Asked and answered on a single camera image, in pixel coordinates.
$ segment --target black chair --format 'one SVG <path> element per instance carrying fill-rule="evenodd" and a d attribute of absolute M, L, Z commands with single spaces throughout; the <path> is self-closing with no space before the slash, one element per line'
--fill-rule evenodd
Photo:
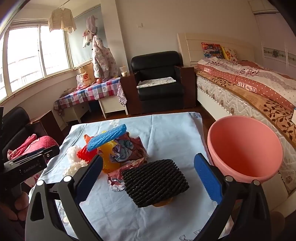
<path fill-rule="evenodd" d="M 30 118 L 22 107 L 10 110 L 3 116 L 2 122 L 0 144 L 4 162 L 8 161 L 7 151 L 17 149 L 29 136 L 36 134 L 37 138 L 40 138 L 47 135 L 40 122 L 30 123 Z"/>
<path fill-rule="evenodd" d="M 196 80 L 193 67 L 182 67 L 176 51 L 133 57 L 133 74 L 121 78 L 131 115 L 195 107 Z M 137 89 L 140 81 L 172 77 L 175 83 Z"/>

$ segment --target window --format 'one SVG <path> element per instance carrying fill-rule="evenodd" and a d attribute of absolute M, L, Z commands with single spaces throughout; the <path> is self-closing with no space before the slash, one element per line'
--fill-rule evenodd
<path fill-rule="evenodd" d="M 41 46 L 47 75 L 69 68 L 63 30 L 49 32 L 41 26 Z"/>
<path fill-rule="evenodd" d="M 0 39 L 0 100 L 6 97 L 6 90 L 3 79 L 3 64 L 2 64 L 2 56 L 3 56 L 3 37 Z"/>
<path fill-rule="evenodd" d="M 16 26 L 6 34 L 8 38 L 3 39 L 7 39 L 7 49 L 4 51 L 7 51 L 5 64 L 8 67 L 10 83 L 8 93 L 69 69 L 63 30 L 49 32 L 47 25 L 29 24 L 24 27 Z M 0 99 L 3 98 L 2 86 L 6 96 L 3 72 L 0 69 Z"/>
<path fill-rule="evenodd" d="M 9 31 L 7 64 L 12 92 L 43 78 L 38 49 L 38 27 Z"/>

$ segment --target checkered tablecloth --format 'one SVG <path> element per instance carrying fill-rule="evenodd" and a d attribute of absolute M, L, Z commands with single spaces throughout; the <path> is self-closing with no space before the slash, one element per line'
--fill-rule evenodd
<path fill-rule="evenodd" d="M 91 86 L 72 92 L 64 97 L 59 98 L 54 102 L 55 110 L 62 110 L 64 108 L 72 107 L 74 105 L 98 100 L 109 96 L 114 96 L 119 94 L 118 89 L 120 87 L 120 77 L 108 80 L 102 84 L 92 84 Z M 126 99 L 124 93 L 119 95 L 120 103 L 125 106 Z"/>

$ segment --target hanging coat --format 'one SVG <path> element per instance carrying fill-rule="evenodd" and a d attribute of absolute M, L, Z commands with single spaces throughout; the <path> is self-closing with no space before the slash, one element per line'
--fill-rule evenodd
<path fill-rule="evenodd" d="M 92 58 L 96 78 L 110 79 L 118 76 L 118 68 L 110 49 L 104 47 L 103 41 L 97 35 L 93 37 Z"/>

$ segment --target blue sponge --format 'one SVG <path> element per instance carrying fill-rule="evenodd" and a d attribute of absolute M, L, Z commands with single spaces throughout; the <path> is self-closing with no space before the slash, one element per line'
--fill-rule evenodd
<path fill-rule="evenodd" d="M 102 133 L 98 136 L 95 136 L 90 139 L 89 143 L 87 144 L 86 150 L 92 151 L 101 145 L 112 141 L 126 133 L 126 125 L 123 124 L 121 126 L 115 127 L 112 130 L 109 130 L 105 133 Z"/>
<path fill-rule="evenodd" d="M 200 176 L 210 198 L 220 204 L 223 199 L 221 183 L 210 169 L 210 164 L 200 153 L 194 157 L 194 168 Z"/>

